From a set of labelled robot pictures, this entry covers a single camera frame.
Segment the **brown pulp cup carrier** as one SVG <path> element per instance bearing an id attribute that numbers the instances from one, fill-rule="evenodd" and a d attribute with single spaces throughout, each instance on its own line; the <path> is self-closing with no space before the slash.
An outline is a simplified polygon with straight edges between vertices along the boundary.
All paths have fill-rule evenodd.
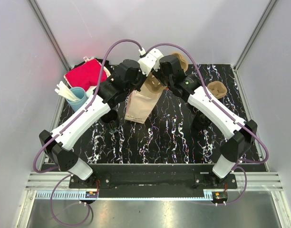
<path id="1" fill-rule="evenodd" d="M 152 69 L 144 85 L 152 93 L 158 93 L 166 87 L 181 96 L 183 90 L 178 84 L 183 82 L 188 70 L 188 61 L 182 54 L 174 52 L 158 60 L 159 68 Z"/>

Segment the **cream bear paper bag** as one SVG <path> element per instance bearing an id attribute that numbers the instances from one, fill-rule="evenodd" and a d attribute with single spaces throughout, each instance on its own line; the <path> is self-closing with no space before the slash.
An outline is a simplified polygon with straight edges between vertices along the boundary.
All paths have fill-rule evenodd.
<path id="1" fill-rule="evenodd" d="M 128 121 L 144 124 L 151 114 L 165 86 L 159 86 L 154 91 L 143 85 L 141 91 L 134 90 L 128 99 L 125 119 Z"/>

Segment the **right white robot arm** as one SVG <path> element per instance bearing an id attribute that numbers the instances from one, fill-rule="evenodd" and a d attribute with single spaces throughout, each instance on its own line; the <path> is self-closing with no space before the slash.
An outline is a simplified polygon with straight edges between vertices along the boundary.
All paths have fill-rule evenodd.
<path id="1" fill-rule="evenodd" d="M 175 96 L 195 107 L 226 138 L 226 143 L 220 146 L 221 155 L 208 180 L 212 187 L 222 187 L 226 183 L 226 177 L 234 170 L 235 164 L 253 146 L 257 123 L 253 120 L 246 121 L 231 112 L 202 85 L 199 78 L 187 75 L 174 55 L 158 57 L 154 75 L 168 86 Z"/>

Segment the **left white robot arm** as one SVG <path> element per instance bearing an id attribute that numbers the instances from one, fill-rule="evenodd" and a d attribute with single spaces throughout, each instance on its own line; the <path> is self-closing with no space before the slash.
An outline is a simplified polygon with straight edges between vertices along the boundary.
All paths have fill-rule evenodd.
<path id="1" fill-rule="evenodd" d="M 39 135 L 45 154 L 61 171 L 79 177 L 85 188 L 96 183 L 92 168 L 71 149 L 81 135 L 99 118 L 106 115 L 135 89 L 140 89 L 148 71 L 141 61 L 126 59 L 115 67 L 107 80 L 101 82 L 88 100 L 62 125 Z"/>

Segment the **black napkin tray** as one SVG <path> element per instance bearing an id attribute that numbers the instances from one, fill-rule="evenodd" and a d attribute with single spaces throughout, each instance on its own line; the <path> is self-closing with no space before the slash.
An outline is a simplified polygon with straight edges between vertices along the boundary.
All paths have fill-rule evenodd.
<path id="1" fill-rule="evenodd" d="M 85 64 L 85 63 L 87 63 L 88 61 L 93 60 L 93 59 L 97 60 L 100 64 L 101 64 L 102 61 L 103 61 L 103 59 L 100 59 L 100 58 L 94 58 L 94 57 L 87 58 L 87 57 L 85 57 L 84 60 L 83 60 L 81 63 L 79 63 L 79 64 L 77 64 L 77 65 L 74 65 L 74 66 L 72 67 L 72 69 L 77 68 L 77 67 L 79 67 L 79 66 L 81 66 L 81 65 L 83 65 L 83 64 Z M 114 69 L 114 68 L 110 65 L 109 61 L 107 60 L 107 61 L 105 62 L 105 64 L 104 64 L 104 72 L 106 73 L 107 77 L 110 77 L 110 76 L 111 76 L 111 73 L 112 73 L 113 69 Z"/>

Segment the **red napkin stack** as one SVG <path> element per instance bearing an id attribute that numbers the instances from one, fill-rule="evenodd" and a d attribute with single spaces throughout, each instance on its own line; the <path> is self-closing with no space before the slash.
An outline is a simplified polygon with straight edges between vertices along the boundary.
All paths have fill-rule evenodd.
<path id="1" fill-rule="evenodd" d="M 87 91 L 92 86 L 97 86 L 101 63 L 97 59 L 83 62 L 64 75 L 70 87 L 81 87 Z"/>

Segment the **black cup stack left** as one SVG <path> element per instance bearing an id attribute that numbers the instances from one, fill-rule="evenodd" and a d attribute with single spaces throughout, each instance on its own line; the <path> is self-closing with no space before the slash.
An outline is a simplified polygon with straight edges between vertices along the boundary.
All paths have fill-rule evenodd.
<path id="1" fill-rule="evenodd" d="M 107 114 L 104 114 L 100 119 L 110 132 L 118 132 L 119 119 L 117 111 L 112 109 Z"/>

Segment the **black cup stack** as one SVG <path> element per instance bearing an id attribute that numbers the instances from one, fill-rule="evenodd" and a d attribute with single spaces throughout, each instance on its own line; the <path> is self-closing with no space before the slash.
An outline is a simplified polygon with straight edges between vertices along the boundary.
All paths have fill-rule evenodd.
<path id="1" fill-rule="evenodd" d="M 212 121 L 198 110 L 193 119 L 192 126 L 200 131 L 207 129 L 211 123 Z"/>
<path id="2" fill-rule="evenodd" d="M 104 114 L 100 119 L 110 132 L 118 132 L 119 119 L 117 111 L 112 109 L 107 114 Z"/>

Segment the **light blue cup holder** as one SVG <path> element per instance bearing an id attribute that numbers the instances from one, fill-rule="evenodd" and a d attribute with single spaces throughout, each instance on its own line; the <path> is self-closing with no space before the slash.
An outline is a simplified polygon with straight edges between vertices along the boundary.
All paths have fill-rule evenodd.
<path id="1" fill-rule="evenodd" d="M 66 99 L 67 103 L 76 112 L 88 99 L 85 90 L 81 87 L 73 87 L 70 89 L 71 93 L 75 96 L 74 100 Z"/>

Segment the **black cup stack right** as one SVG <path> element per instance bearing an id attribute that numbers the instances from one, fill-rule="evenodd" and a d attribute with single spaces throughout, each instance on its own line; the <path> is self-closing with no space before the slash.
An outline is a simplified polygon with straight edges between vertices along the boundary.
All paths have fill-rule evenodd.
<path id="1" fill-rule="evenodd" d="M 198 110 L 193 119 L 192 126 L 200 131 L 207 129 L 211 123 L 212 121 Z"/>

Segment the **white stirrer sticks bundle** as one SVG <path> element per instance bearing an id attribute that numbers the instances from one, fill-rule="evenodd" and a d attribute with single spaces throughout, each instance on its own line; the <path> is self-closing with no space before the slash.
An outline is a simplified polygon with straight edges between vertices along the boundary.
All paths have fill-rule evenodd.
<path id="1" fill-rule="evenodd" d="M 70 102 L 78 102 L 80 100 L 62 81 L 57 84 L 55 92 Z"/>

